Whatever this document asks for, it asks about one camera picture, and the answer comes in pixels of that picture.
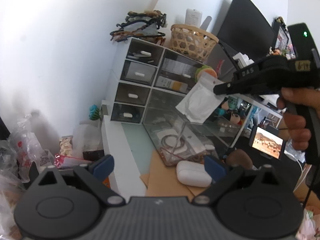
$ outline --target woven basket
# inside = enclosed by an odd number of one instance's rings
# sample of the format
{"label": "woven basket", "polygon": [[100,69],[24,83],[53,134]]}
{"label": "woven basket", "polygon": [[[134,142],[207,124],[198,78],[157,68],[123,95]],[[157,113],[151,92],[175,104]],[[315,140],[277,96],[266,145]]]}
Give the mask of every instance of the woven basket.
{"label": "woven basket", "polygon": [[170,49],[204,62],[219,39],[213,34],[185,24],[171,26]]}

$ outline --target finger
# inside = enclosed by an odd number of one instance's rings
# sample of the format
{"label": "finger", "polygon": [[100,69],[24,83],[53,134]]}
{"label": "finger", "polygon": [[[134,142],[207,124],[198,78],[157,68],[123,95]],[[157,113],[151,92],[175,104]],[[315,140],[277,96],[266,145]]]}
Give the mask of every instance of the finger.
{"label": "finger", "polygon": [[297,104],[311,106],[320,111],[320,91],[309,88],[282,88],[284,99]]}
{"label": "finger", "polygon": [[306,127],[306,119],[301,115],[295,115],[285,112],[283,114],[284,123],[288,129],[299,130]]}
{"label": "finger", "polygon": [[308,142],[295,142],[292,141],[292,147],[297,151],[304,151],[309,146]]}
{"label": "finger", "polygon": [[309,129],[289,130],[289,134],[295,142],[308,142],[311,138]]}
{"label": "finger", "polygon": [[278,107],[278,109],[285,108],[285,103],[284,103],[284,100],[281,96],[277,99],[277,107]]}

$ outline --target yellow label sticker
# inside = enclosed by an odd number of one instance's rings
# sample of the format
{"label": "yellow label sticker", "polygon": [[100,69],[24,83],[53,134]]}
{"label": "yellow label sticker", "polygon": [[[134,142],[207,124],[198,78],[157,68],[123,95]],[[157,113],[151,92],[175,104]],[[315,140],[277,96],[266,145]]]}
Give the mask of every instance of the yellow label sticker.
{"label": "yellow label sticker", "polygon": [[310,60],[297,60],[296,71],[310,71]]}

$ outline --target white earbuds case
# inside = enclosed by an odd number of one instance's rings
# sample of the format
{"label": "white earbuds case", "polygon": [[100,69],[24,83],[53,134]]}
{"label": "white earbuds case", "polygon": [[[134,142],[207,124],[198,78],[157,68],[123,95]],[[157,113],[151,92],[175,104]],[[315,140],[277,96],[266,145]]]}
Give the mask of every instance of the white earbuds case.
{"label": "white earbuds case", "polygon": [[178,180],[188,186],[208,187],[212,178],[204,170],[204,165],[188,161],[181,161],[177,164]]}

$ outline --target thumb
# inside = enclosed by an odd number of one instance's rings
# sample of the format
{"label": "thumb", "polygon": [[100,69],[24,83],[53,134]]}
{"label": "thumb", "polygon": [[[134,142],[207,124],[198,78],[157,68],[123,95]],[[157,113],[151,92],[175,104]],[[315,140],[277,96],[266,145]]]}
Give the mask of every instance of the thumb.
{"label": "thumb", "polygon": [[320,111],[320,91],[309,88],[282,88],[285,100],[297,105],[310,106]]}

